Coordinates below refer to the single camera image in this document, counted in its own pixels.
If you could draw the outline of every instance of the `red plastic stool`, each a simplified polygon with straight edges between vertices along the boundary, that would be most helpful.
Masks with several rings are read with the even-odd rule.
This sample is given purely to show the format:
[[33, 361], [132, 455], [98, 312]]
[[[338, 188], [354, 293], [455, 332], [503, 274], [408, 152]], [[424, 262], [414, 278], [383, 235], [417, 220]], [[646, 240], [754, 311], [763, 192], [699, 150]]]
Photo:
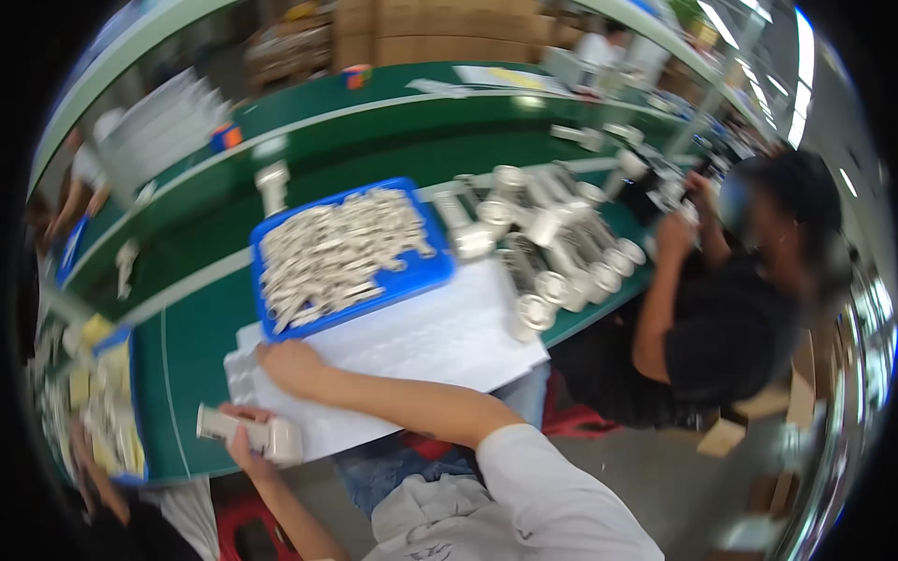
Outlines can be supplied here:
[[585, 405], [575, 406], [557, 411], [556, 395], [559, 384], [564, 379], [554, 368], [546, 382], [546, 402], [542, 409], [542, 433], [546, 436], [574, 436], [576, 438], [601, 438], [606, 434], [622, 428], [609, 423], [601, 415]]
[[271, 543], [274, 544], [277, 551], [278, 561], [303, 561], [298, 553], [287, 546], [284, 530], [277, 524], [274, 514], [269, 511], [258, 495], [247, 495], [236, 503], [216, 510], [221, 561], [242, 561], [237, 554], [235, 541], [237, 529], [256, 519], [262, 520], [265, 525]]

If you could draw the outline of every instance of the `blue plastic tray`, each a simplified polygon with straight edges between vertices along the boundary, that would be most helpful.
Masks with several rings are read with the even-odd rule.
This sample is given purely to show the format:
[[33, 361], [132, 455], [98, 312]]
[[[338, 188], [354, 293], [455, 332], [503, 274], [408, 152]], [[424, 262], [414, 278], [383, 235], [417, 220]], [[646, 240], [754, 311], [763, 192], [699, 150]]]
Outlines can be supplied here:
[[[350, 193], [364, 193], [374, 187], [399, 188], [406, 191], [412, 205], [424, 218], [427, 243], [434, 247], [436, 255], [431, 259], [422, 259], [414, 250], [405, 251], [398, 256], [398, 259], [404, 259], [407, 263], [404, 271], [392, 272], [381, 270], [374, 274], [374, 281], [384, 289], [383, 294], [380, 296], [365, 302], [359, 302], [358, 304], [349, 306], [345, 310], [335, 311], [312, 323], [307, 323], [298, 328], [284, 329], [276, 334], [274, 332], [276, 322], [269, 317], [268, 308], [265, 305], [265, 299], [260, 290], [259, 277], [265, 270], [259, 249], [259, 243], [262, 241], [262, 238], [265, 237], [265, 234], [281, 225], [287, 218], [304, 211], [306, 208], [318, 205], [329, 205], [332, 203], [342, 203], [346, 195], [349, 195]], [[405, 300], [416, 294], [424, 293], [449, 280], [449, 277], [452, 276], [452, 273], [455, 270], [455, 265], [452, 257], [449, 255], [446, 239], [443, 235], [443, 231], [437, 224], [436, 219], [430, 212], [429, 206], [422, 204], [415, 196], [416, 188], [418, 188], [418, 186], [415, 185], [414, 181], [404, 177], [378, 181], [377, 183], [344, 191], [343, 193], [323, 198], [314, 203], [309, 203], [308, 205], [285, 211], [279, 215], [271, 216], [253, 228], [250, 233], [250, 251], [252, 253], [250, 277], [252, 281], [252, 296], [256, 301], [256, 313], [259, 315], [259, 319], [262, 322], [262, 330], [265, 332], [265, 336], [269, 341], [280, 342], [290, 338], [308, 337], [312, 333], [339, 325], [344, 321], [352, 320], [370, 311], [380, 310], [385, 306], [400, 300]]]

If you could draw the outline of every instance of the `black hair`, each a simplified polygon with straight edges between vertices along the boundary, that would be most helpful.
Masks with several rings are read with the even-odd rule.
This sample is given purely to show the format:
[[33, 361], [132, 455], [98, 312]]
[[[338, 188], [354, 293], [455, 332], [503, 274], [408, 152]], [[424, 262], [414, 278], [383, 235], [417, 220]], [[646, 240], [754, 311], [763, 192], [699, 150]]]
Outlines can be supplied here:
[[615, 20], [605, 20], [605, 35], [612, 35], [621, 31], [629, 33], [629, 27]]

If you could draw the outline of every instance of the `blue jeans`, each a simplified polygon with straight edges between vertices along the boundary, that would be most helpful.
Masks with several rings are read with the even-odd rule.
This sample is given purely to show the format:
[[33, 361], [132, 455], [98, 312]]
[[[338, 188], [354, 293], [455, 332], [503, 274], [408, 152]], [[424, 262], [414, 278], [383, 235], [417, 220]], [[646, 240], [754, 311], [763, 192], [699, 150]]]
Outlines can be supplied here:
[[[543, 363], [492, 395], [501, 399], [527, 423], [542, 427], [542, 405], [546, 399], [549, 363]], [[406, 448], [400, 433], [393, 433], [333, 457], [334, 468], [343, 479], [352, 503], [371, 519], [371, 512], [402, 481], [420, 474], [425, 481], [437, 481], [447, 475], [473, 475], [457, 449], [452, 448], [438, 460], [428, 460]]]

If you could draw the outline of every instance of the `concrete floor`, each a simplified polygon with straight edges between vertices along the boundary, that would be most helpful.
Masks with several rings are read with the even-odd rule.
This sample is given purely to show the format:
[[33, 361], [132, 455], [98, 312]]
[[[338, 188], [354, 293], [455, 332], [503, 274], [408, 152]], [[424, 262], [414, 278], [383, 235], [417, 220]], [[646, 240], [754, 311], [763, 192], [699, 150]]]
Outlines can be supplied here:
[[[669, 560], [702, 559], [732, 545], [733, 524], [744, 517], [752, 480], [778, 464], [781, 419], [752, 424], [723, 459], [698, 454], [695, 440], [672, 431], [622, 430], [596, 440], [555, 438], [572, 463], [613, 490]], [[349, 502], [328, 460], [287, 469], [299, 500], [347, 548], [363, 558], [375, 545], [371, 525]], [[250, 492], [241, 474], [213, 481], [213, 497]]]

